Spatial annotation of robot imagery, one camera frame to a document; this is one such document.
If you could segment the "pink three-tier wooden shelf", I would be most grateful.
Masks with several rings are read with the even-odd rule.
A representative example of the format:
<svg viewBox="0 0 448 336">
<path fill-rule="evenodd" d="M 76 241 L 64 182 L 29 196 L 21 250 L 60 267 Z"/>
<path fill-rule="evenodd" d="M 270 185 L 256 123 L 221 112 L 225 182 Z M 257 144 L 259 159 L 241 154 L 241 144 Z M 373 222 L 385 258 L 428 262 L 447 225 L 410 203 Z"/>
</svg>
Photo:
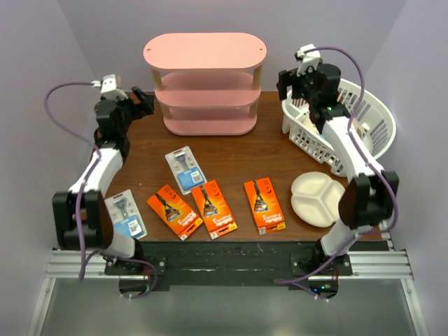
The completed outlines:
<svg viewBox="0 0 448 336">
<path fill-rule="evenodd" d="M 243 32 L 168 33 L 143 49 L 165 127 L 179 136 L 239 136 L 257 123 L 265 43 Z"/>
</svg>

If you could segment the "blue razor blister pack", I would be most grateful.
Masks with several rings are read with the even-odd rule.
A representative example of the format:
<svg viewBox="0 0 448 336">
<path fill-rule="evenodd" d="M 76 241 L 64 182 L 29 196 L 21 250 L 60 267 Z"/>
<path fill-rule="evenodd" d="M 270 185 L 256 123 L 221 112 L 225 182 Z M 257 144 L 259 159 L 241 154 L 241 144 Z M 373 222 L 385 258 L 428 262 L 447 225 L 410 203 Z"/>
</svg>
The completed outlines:
<svg viewBox="0 0 448 336">
<path fill-rule="evenodd" d="M 164 157 L 183 195 L 191 193 L 193 188 L 207 182 L 189 146 L 174 150 Z"/>
<path fill-rule="evenodd" d="M 118 233 L 135 239 L 148 234 L 130 189 L 105 199 L 105 204 Z"/>
</svg>

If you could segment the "orange razor box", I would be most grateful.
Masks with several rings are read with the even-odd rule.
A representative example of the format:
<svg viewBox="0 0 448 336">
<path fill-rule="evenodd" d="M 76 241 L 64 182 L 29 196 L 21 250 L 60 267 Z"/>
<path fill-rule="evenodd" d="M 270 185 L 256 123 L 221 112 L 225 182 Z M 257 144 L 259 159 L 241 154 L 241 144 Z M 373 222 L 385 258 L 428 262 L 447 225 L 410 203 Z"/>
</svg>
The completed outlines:
<svg viewBox="0 0 448 336">
<path fill-rule="evenodd" d="M 146 203 L 181 241 L 189 238 L 204 223 L 202 217 L 169 185 L 161 187 Z"/>
<path fill-rule="evenodd" d="M 247 181 L 244 189 L 259 235 L 286 229 L 286 219 L 270 178 Z"/>
<path fill-rule="evenodd" d="M 212 180 L 192 189 L 191 194 L 199 209 L 211 239 L 217 239 L 237 229 L 237 223 L 217 181 Z"/>
</svg>

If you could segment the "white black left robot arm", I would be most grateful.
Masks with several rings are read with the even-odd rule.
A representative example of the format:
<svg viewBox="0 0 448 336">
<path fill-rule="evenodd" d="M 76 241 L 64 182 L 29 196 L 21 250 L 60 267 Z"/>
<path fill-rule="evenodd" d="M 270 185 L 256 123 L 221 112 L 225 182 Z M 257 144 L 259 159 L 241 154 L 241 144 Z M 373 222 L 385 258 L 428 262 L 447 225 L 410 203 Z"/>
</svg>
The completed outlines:
<svg viewBox="0 0 448 336">
<path fill-rule="evenodd" d="M 130 151 L 127 132 L 135 120 L 154 112 L 154 96 L 132 87 L 129 97 L 111 80 L 91 82 L 100 89 L 100 100 L 94 107 L 97 128 L 94 139 L 75 133 L 56 122 L 69 134 L 92 147 L 88 166 L 66 192 L 52 197 L 57 241 L 61 248 L 80 251 L 79 279 L 84 279 L 90 261 L 87 250 L 120 260 L 128 274 L 138 274 L 145 266 L 143 250 L 138 239 L 120 234 L 113 226 L 104 196 Z"/>
</svg>

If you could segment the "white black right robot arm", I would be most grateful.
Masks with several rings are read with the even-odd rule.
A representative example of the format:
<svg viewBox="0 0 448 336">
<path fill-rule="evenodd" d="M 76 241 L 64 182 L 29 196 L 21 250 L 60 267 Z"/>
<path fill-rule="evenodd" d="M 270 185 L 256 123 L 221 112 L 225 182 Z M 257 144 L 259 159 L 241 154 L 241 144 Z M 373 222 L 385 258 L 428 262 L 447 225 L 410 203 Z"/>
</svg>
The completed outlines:
<svg viewBox="0 0 448 336">
<path fill-rule="evenodd" d="M 314 247 L 307 267 L 311 275 L 327 275 L 336 258 L 347 253 L 361 235 L 381 222 L 398 220 L 399 177 L 386 171 L 366 149 L 352 129 L 353 115 L 339 100 L 340 69 L 318 64 L 306 69 L 283 70 L 276 84 L 280 100 L 304 100 L 318 132 L 335 151 L 344 168 L 348 186 L 338 204 L 339 218 Z"/>
</svg>

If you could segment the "white plastic laundry basket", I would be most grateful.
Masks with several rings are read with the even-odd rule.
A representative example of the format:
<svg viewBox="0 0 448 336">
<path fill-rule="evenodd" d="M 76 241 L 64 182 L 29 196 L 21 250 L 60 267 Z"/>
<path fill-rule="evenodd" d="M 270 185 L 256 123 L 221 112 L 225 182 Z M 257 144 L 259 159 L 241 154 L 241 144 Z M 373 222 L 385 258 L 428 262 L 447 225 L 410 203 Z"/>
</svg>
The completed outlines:
<svg viewBox="0 0 448 336">
<path fill-rule="evenodd" d="M 292 99 L 289 91 L 281 107 L 282 132 L 315 161 L 328 164 L 332 174 L 344 177 L 342 163 L 333 147 L 311 123 L 308 103 L 303 99 Z M 391 147 L 396 136 L 396 122 L 386 105 L 370 92 L 365 91 L 360 112 L 353 123 L 359 137 L 376 160 Z"/>
</svg>

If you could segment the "cream divided plate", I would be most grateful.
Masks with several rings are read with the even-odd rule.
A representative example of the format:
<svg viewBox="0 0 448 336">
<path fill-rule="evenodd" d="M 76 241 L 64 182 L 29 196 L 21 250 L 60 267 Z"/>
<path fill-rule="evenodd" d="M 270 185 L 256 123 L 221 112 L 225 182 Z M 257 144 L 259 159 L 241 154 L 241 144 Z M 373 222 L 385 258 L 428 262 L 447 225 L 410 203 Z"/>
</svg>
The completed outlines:
<svg viewBox="0 0 448 336">
<path fill-rule="evenodd" d="M 329 228 L 340 217 L 339 201 L 344 186 L 328 175 L 312 171 L 298 176 L 290 187 L 294 212 L 307 224 Z"/>
</svg>

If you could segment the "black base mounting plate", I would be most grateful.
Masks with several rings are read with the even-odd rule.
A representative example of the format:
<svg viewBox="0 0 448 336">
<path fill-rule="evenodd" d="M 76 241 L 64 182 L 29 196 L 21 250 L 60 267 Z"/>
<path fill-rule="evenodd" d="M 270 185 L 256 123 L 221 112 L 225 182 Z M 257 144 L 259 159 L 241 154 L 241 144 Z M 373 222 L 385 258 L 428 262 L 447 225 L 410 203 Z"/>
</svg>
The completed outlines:
<svg viewBox="0 0 448 336">
<path fill-rule="evenodd" d="M 277 286 L 311 272 L 311 241 L 144 241 L 157 291 L 172 286 Z"/>
</svg>

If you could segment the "aluminium frame rail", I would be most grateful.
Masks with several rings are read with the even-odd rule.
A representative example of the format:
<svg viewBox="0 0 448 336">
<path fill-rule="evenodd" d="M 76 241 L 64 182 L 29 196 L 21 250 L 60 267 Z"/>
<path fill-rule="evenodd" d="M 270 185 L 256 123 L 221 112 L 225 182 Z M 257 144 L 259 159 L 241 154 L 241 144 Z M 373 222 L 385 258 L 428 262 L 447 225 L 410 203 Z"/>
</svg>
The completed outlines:
<svg viewBox="0 0 448 336">
<path fill-rule="evenodd" d="M 218 242 L 313 242 L 320 231 L 307 227 L 288 203 L 292 180 L 315 164 L 205 164 L 237 220 L 238 231 Z M 287 218 L 284 231 L 256 233 L 244 194 L 245 181 L 270 177 Z M 147 206 L 141 213 L 150 242 L 179 242 Z M 130 300 L 122 284 L 137 276 L 108 276 L 100 257 L 86 278 L 77 279 L 78 254 L 53 251 L 29 327 L 30 335 L 426 335 L 410 261 L 385 237 L 362 241 L 339 276 L 316 276 L 309 286 L 329 296 L 313 298 L 288 286 L 172 286 Z"/>
</svg>

